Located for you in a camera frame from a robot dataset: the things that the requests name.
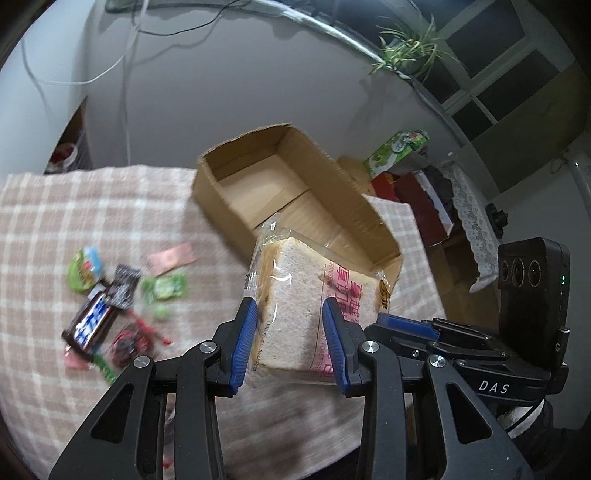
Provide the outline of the small pink candy wrapper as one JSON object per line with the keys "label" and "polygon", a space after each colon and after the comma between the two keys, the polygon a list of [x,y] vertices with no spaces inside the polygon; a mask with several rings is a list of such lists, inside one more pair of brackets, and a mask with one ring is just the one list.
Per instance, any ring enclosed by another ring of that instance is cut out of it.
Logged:
{"label": "small pink candy wrapper", "polygon": [[88,371],[90,369],[88,361],[77,354],[69,345],[65,345],[63,363],[67,370]]}

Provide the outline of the red gift box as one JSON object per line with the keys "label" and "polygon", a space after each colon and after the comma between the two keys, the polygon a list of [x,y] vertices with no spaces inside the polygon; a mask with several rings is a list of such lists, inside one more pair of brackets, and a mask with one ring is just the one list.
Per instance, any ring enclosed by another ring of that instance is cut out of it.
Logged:
{"label": "red gift box", "polygon": [[370,185],[377,197],[411,207],[425,246],[432,247],[449,238],[456,223],[453,205],[444,202],[423,170],[403,176],[384,172]]}

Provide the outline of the green candy packet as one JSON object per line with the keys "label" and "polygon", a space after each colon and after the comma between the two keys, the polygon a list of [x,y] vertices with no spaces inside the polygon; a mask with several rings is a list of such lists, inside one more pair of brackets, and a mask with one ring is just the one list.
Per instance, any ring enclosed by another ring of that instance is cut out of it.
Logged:
{"label": "green candy packet", "polygon": [[157,322],[166,322],[172,317],[171,302],[182,298],[186,291],[187,278],[182,271],[146,276],[140,282],[141,299]]}

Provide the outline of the brown cardboard box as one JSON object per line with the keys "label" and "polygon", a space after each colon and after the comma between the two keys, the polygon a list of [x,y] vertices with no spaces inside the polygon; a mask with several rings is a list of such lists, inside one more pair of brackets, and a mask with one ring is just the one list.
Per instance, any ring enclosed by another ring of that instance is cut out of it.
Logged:
{"label": "brown cardboard box", "polygon": [[403,254],[355,182],[307,134],[266,126],[197,160],[193,197],[242,258],[271,216],[354,266],[397,283]]}

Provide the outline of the small black candy packet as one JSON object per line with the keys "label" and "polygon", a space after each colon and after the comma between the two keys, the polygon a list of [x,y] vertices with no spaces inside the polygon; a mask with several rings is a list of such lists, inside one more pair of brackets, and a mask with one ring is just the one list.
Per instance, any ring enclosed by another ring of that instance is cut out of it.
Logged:
{"label": "small black candy packet", "polygon": [[118,264],[107,293],[108,304],[120,310],[132,308],[135,289],[141,278],[141,271],[124,264]]}

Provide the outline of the packaged sliced bread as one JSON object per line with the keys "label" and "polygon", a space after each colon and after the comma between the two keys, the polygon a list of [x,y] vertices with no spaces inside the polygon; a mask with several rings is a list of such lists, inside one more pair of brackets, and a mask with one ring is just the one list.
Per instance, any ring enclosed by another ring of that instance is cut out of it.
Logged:
{"label": "packaged sliced bread", "polygon": [[322,385],[335,382],[322,324],[325,299],[337,300],[346,321],[367,327],[390,309],[391,284],[382,270],[363,270],[280,225],[276,213],[260,226],[245,294],[257,307],[250,382]]}

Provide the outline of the red dried fruit packet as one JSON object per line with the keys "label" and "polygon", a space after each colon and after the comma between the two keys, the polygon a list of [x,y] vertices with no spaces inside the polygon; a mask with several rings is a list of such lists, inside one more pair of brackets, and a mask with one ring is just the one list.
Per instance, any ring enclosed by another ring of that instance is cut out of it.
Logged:
{"label": "red dried fruit packet", "polygon": [[164,346],[172,344],[169,338],[143,321],[133,310],[125,310],[124,313],[129,321],[109,347],[110,359],[116,367],[125,368],[135,358],[151,355],[157,343]]}

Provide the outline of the window frame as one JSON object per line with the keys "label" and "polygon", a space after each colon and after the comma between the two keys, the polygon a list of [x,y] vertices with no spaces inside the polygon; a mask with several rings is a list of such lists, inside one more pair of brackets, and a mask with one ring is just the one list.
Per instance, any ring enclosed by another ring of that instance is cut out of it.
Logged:
{"label": "window frame", "polygon": [[440,57],[422,81],[473,140],[558,74],[575,55],[531,1],[412,1],[409,26],[435,27]]}

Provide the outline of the wooden side cabinet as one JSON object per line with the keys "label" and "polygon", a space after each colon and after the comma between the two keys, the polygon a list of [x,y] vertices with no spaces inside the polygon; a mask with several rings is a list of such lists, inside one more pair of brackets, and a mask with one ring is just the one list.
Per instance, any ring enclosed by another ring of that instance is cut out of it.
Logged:
{"label": "wooden side cabinet", "polygon": [[465,236],[456,234],[442,246],[425,246],[410,205],[380,199],[362,162],[342,156],[338,164],[365,194],[401,247],[403,265],[390,311],[414,320],[440,317],[475,323],[478,303],[470,293],[470,283],[477,265]]}

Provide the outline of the green round jelly cup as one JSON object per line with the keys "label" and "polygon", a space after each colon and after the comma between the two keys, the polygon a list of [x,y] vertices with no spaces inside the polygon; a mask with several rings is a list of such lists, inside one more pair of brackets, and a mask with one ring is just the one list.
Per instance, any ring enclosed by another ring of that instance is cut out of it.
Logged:
{"label": "green round jelly cup", "polygon": [[67,284],[75,292],[88,292],[103,277],[103,262],[96,248],[86,246],[69,263]]}

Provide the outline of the green printed carton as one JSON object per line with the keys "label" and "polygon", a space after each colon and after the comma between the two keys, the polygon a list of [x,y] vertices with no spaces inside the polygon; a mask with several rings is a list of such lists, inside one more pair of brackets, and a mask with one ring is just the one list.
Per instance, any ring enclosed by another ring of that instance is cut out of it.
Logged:
{"label": "green printed carton", "polygon": [[383,143],[370,157],[363,161],[370,179],[400,164],[411,154],[421,153],[429,141],[423,130],[398,131]]}

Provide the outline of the potted spider plant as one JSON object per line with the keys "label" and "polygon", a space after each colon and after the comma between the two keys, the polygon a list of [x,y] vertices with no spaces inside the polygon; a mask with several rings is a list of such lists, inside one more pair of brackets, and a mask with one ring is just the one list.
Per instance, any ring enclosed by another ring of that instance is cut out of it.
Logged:
{"label": "potted spider plant", "polygon": [[443,48],[444,39],[438,34],[434,16],[429,21],[421,17],[419,22],[418,29],[401,23],[382,27],[379,59],[373,64],[371,75],[384,70],[425,81],[444,59],[462,64],[453,52]]}

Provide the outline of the Snickers chocolate bar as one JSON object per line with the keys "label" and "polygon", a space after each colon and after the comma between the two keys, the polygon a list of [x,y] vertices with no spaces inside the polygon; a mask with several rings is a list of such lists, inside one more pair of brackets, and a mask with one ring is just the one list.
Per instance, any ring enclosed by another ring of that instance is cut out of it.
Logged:
{"label": "Snickers chocolate bar", "polygon": [[93,361],[96,348],[103,342],[118,316],[117,310],[107,304],[108,288],[106,281],[99,281],[87,294],[69,326],[61,333],[66,344],[87,362]]}

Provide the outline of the white lace cloth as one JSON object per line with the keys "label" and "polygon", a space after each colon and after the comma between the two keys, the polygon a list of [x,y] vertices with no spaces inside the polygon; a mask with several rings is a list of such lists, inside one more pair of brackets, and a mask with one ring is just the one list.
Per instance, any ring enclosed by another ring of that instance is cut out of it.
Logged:
{"label": "white lace cloth", "polygon": [[480,188],[454,161],[447,161],[441,171],[451,181],[453,204],[478,267],[477,280],[470,287],[471,293],[477,293],[499,277],[499,240],[486,212],[488,201]]}

